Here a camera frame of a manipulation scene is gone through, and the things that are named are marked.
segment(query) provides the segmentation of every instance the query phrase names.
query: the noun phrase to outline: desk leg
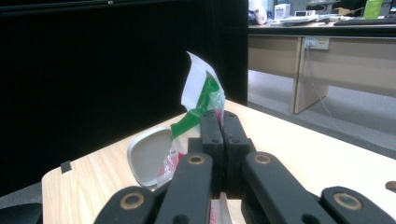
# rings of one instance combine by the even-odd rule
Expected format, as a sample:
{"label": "desk leg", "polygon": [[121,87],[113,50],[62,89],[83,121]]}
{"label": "desk leg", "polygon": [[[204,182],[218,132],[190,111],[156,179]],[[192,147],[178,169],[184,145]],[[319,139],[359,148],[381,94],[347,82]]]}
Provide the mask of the desk leg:
{"label": "desk leg", "polygon": [[293,100],[291,105],[291,113],[295,114],[300,113],[317,102],[320,98],[325,97],[329,90],[328,85],[315,83],[314,79],[315,89],[312,85],[312,78],[309,75],[309,71],[304,71],[305,69],[309,69],[309,67],[304,66],[306,50],[304,49],[303,41],[304,39],[299,37],[299,48],[297,49],[299,56],[296,56],[296,60],[298,60],[298,62],[296,62],[296,64],[298,64],[296,65],[296,70],[298,72],[295,73],[296,75],[294,77]]}

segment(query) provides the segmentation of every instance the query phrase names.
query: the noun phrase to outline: desk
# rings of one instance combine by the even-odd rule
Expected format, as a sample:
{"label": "desk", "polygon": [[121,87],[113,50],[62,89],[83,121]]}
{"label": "desk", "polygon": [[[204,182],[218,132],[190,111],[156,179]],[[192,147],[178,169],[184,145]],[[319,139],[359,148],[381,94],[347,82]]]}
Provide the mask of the desk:
{"label": "desk", "polygon": [[[396,180],[396,161],[227,101],[255,147],[277,156],[310,192],[327,187],[354,189],[396,218],[396,193],[385,189]],[[170,125],[177,116],[159,125]],[[127,161],[127,147],[139,133],[76,161],[62,174],[56,168],[42,178],[45,223],[92,223],[118,190],[137,185]],[[188,132],[198,137],[197,129]],[[187,138],[182,142],[187,148]],[[233,223],[244,223],[240,201],[229,200]]]}
{"label": "desk", "polygon": [[320,97],[327,94],[329,85],[396,97],[396,25],[262,25],[250,26],[249,34],[248,68],[293,78],[292,113],[299,113],[318,100],[304,48],[306,36],[330,38],[328,50],[310,50]]}

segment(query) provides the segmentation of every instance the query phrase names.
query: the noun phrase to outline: white cable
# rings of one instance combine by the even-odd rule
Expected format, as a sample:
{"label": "white cable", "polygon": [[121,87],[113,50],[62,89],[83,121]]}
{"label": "white cable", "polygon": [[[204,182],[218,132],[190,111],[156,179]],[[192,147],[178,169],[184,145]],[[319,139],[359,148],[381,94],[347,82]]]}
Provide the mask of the white cable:
{"label": "white cable", "polygon": [[315,82],[314,82],[314,76],[313,76],[313,73],[312,73],[311,58],[310,58],[310,55],[309,55],[309,49],[311,48],[311,46],[312,46],[312,44],[309,43],[308,46],[307,46],[307,48],[306,48],[306,57],[308,58],[308,69],[309,69],[309,76],[311,76],[311,85],[312,85],[312,87],[314,88],[315,93],[317,94],[317,96],[318,96],[318,98],[319,98],[321,104],[323,105],[323,108],[324,108],[324,109],[326,110],[326,112],[329,114],[330,121],[332,122],[332,125],[333,125],[338,131],[340,131],[341,133],[349,134],[349,135],[358,137],[359,139],[362,139],[362,140],[364,140],[364,141],[367,141],[367,142],[369,142],[369,143],[372,143],[371,141],[369,141],[369,140],[367,140],[367,139],[365,139],[365,138],[363,138],[363,137],[361,137],[361,136],[359,136],[359,135],[356,135],[356,134],[353,134],[353,133],[348,133],[348,132],[344,131],[343,129],[341,129],[340,127],[338,127],[337,124],[335,124],[334,118],[332,117],[332,113],[331,113],[330,110],[327,108],[327,106],[324,104],[324,102],[323,102],[323,100],[322,100],[322,97],[320,96],[320,94],[319,94],[319,92],[318,92],[318,89],[317,89],[317,87],[316,87],[316,85],[315,85]]}

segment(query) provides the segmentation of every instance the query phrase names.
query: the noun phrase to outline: black backdrop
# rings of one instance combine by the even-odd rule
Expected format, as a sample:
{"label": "black backdrop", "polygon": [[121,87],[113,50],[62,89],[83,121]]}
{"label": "black backdrop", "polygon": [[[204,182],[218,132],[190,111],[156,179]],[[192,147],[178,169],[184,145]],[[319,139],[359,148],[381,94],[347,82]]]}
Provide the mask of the black backdrop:
{"label": "black backdrop", "polygon": [[244,105],[248,3],[227,1],[0,7],[0,196],[184,112],[186,51]]}

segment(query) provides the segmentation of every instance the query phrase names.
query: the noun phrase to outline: power outlet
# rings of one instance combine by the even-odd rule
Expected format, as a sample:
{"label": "power outlet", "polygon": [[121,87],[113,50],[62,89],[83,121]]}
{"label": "power outlet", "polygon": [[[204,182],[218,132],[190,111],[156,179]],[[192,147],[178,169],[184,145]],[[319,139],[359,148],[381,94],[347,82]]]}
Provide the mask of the power outlet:
{"label": "power outlet", "polygon": [[306,49],[329,49],[329,37],[312,37],[304,38],[304,47]]}

